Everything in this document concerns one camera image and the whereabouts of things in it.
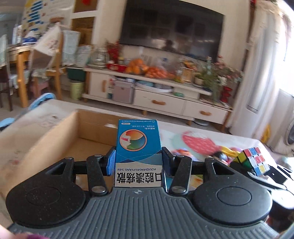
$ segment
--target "flat screen tv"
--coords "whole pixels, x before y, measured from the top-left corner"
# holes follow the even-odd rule
[[[128,0],[120,43],[215,62],[224,16],[180,0]]]

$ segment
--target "strawberry print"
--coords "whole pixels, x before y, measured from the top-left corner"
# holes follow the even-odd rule
[[[191,131],[184,132],[182,134],[182,140],[189,148],[202,155],[212,155],[220,150],[220,147],[210,138],[199,133]]]

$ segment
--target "tile floor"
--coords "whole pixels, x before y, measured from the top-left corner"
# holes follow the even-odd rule
[[[23,108],[21,108],[20,99],[17,98],[16,94],[13,95],[13,111],[12,112],[9,111],[9,105],[8,105],[8,100],[7,100],[6,94],[2,94],[2,100],[4,102],[4,107],[0,108],[0,121],[5,118],[16,117],[17,115],[19,115],[21,113],[21,111],[24,110]],[[110,110],[110,111],[120,112],[120,113],[124,113],[124,114],[143,117],[142,111],[139,109],[133,109],[133,108],[125,107],[125,106],[114,105],[114,104],[99,102],[99,101],[95,101],[95,100],[88,100],[87,103],[84,103],[81,100],[73,100],[69,96],[69,91],[63,91],[63,100],[68,101],[68,102],[72,102],[72,103],[76,103],[76,104],[87,105],[87,106],[94,107],[94,108],[100,108],[100,109],[105,109],[105,110]],[[148,112],[148,115],[146,117],[150,118],[150,119],[157,119],[159,121],[164,121],[164,122],[176,124],[176,125],[186,125],[186,121],[184,119],[179,119],[179,118],[175,118],[175,117],[171,117],[171,116],[167,116],[167,115],[162,115],[162,114],[157,114],[157,113],[153,113],[153,112]],[[197,125],[193,122],[191,127],[219,132],[212,125],[209,125],[206,127],[206,126]],[[275,160],[279,159],[282,156],[280,154],[273,153],[266,145],[265,145],[265,147],[268,149],[269,153],[272,155],[272,157]]]

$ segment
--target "wooden drawer handle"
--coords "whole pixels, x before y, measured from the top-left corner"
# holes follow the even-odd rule
[[[206,115],[206,116],[211,116],[211,115],[212,115],[212,113],[210,113],[210,112],[205,112],[205,111],[200,111],[200,114],[202,114],[202,115]]]
[[[106,92],[106,83],[107,83],[107,80],[102,81],[102,92],[103,93]]]
[[[166,105],[165,102],[163,102],[163,101],[157,101],[157,100],[152,100],[152,103],[153,104],[159,104],[159,105]]]

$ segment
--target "poster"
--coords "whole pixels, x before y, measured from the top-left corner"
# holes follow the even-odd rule
[[[64,17],[62,24],[69,26],[74,3],[74,0],[27,0],[22,17],[23,35],[29,31],[42,34],[53,17]]]

